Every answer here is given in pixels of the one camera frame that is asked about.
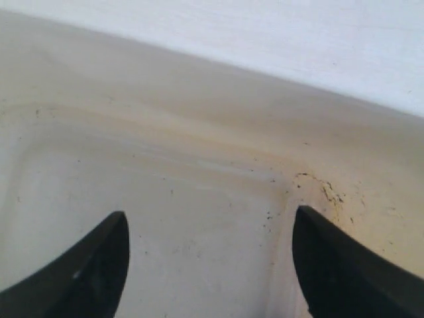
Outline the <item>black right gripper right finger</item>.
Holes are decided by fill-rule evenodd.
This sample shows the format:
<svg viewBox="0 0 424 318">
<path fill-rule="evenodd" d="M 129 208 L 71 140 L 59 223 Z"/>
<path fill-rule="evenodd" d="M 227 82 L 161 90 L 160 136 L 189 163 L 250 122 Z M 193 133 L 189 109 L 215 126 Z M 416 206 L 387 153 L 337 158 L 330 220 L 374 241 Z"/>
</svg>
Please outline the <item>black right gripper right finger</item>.
<svg viewBox="0 0 424 318">
<path fill-rule="evenodd" d="M 292 255 L 312 317 L 422 317 L 423 279 L 347 235 L 310 206 L 295 213 Z"/>
</svg>

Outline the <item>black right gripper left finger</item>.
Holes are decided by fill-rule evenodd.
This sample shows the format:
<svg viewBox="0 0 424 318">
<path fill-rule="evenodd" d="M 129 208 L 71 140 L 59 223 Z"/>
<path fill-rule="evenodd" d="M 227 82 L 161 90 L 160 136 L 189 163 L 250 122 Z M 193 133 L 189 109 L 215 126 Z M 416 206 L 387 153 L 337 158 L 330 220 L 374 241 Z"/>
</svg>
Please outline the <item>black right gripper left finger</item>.
<svg viewBox="0 0 424 318">
<path fill-rule="evenodd" d="M 129 260 L 129 224 L 115 211 L 57 259 L 3 290 L 1 316 L 114 317 Z"/>
</svg>

